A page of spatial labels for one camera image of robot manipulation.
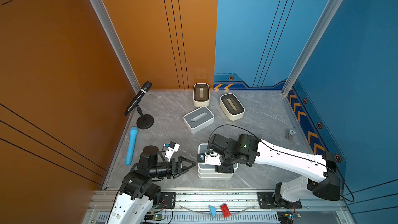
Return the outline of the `grey lid tissue box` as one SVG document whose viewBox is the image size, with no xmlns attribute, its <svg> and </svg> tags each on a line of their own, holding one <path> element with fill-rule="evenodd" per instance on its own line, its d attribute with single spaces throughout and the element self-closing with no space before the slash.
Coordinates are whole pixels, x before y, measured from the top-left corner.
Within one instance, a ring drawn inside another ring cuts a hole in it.
<svg viewBox="0 0 398 224">
<path fill-rule="evenodd" d="M 198 133 L 214 123 L 215 115 L 207 106 L 201 106 L 183 116 L 183 121 L 192 134 Z"/>
<path fill-rule="evenodd" d="M 198 146 L 198 153 L 206 153 L 208 152 L 208 148 L 207 148 L 207 143 L 202 143 Z M 210 170 L 215 170 L 215 166 L 214 165 L 209 165 L 209 164 L 205 164 L 205 163 L 199 163 L 198 165 L 199 169 L 204 171 L 210 171 Z M 239 165 L 236 163 L 234 165 L 234 171 L 236 171 L 238 169 Z"/>
<path fill-rule="evenodd" d="M 198 171 L 198 176 L 201 178 L 232 178 L 235 173 L 218 173 L 215 170 L 212 171 Z"/>
</svg>

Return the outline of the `cream tissue box angled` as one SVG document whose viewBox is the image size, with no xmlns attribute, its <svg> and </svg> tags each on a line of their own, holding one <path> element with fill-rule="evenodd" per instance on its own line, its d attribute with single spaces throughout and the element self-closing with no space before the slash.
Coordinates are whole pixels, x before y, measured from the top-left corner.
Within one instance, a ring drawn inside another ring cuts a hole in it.
<svg viewBox="0 0 398 224">
<path fill-rule="evenodd" d="M 227 93 L 220 97 L 220 107 L 231 121 L 243 118 L 245 113 L 245 108 L 233 93 Z"/>
</svg>

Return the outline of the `bamboo lid tissue box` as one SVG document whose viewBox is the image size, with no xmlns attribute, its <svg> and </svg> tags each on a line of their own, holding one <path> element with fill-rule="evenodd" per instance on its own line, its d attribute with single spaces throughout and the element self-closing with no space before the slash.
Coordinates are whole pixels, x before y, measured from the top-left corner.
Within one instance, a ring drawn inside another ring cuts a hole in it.
<svg viewBox="0 0 398 224">
<path fill-rule="evenodd" d="M 201 181 L 227 181 L 230 180 L 232 177 L 200 177 Z"/>
</svg>

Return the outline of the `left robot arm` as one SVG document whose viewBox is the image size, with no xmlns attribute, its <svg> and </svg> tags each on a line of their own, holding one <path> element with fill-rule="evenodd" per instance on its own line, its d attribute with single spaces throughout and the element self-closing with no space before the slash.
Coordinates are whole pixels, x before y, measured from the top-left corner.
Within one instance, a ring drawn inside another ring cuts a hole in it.
<svg viewBox="0 0 398 224">
<path fill-rule="evenodd" d="M 170 200 L 162 197 L 161 187 L 155 182 L 175 179 L 196 166 L 196 162 L 182 156 L 167 159 L 155 146 L 146 146 L 123 178 L 117 191 L 108 224 L 140 224 L 154 207 L 173 209 Z"/>
</svg>

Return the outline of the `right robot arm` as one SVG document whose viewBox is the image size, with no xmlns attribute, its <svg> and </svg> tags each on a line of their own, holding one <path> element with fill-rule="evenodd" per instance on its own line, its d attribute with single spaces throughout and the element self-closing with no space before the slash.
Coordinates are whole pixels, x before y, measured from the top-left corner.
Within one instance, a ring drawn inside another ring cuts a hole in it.
<svg viewBox="0 0 398 224">
<path fill-rule="evenodd" d="M 338 201 L 341 198 L 340 179 L 333 154 L 302 153 L 273 145 L 256 136 L 242 134 L 233 140 L 214 134 L 207 144 L 208 151 L 199 153 L 198 162 L 215 167 L 217 173 L 233 173 L 235 164 L 248 167 L 265 164 L 299 174 L 289 182 L 277 183 L 275 192 L 265 202 L 281 208 L 301 207 L 301 199 L 310 196 Z"/>
</svg>

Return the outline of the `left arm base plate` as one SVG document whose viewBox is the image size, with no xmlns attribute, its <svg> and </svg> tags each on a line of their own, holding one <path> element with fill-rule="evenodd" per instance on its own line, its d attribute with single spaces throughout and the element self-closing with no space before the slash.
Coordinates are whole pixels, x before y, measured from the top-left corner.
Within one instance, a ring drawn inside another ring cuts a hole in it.
<svg viewBox="0 0 398 224">
<path fill-rule="evenodd" d="M 163 205 L 166 205 L 167 208 L 174 209 L 176 202 L 176 192 L 161 192 L 161 198 L 159 204 L 155 207 L 161 209 Z"/>
</svg>

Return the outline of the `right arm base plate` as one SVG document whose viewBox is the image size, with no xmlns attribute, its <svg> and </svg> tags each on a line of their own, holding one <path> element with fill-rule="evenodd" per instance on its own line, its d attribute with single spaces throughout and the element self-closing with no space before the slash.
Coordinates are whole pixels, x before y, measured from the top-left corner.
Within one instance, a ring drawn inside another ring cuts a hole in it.
<svg viewBox="0 0 398 224">
<path fill-rule="evenodd" d="M 273 192 L 258 192 L 258 203 L 260 209 L 271 209 L 271 208 L 286 208 L 286 209 L 301 209 L 302 204 L 300 200 L 296 202 L 288 202 L 284 199 L 276 200 Z"/>
</svg>

